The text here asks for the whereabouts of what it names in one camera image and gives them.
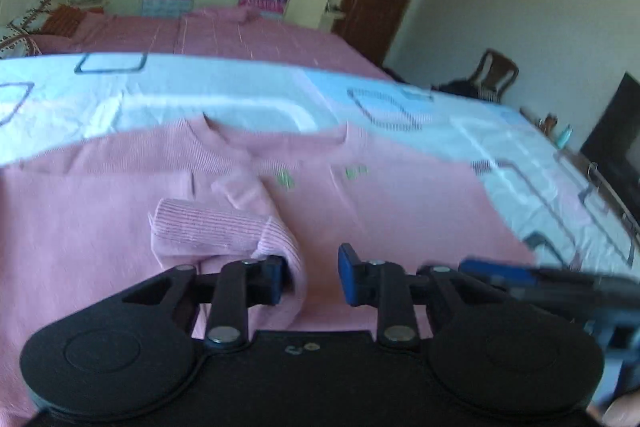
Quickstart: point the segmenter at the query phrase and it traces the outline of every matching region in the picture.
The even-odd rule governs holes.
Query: pink blanket
[[[389,80],[340,37],[280,21],[190,14],[180,20],[92,15],[73,39],[34,36],[44,54],[146,52],[280,62]]]

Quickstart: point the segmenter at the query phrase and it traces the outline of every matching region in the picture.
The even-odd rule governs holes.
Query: pink shirt
[[[469,256],[534,261],[468,164],[350,124],[305,136],[200,117],[89,140],[1,169],[0,213],[3,426],[33,412],[17,367],[30,334],[185,260],[216,271],[282,253],[296,292],[252,326],[308,331],[375,329],[374,309],[344,302],[341,243],[410,273]]]

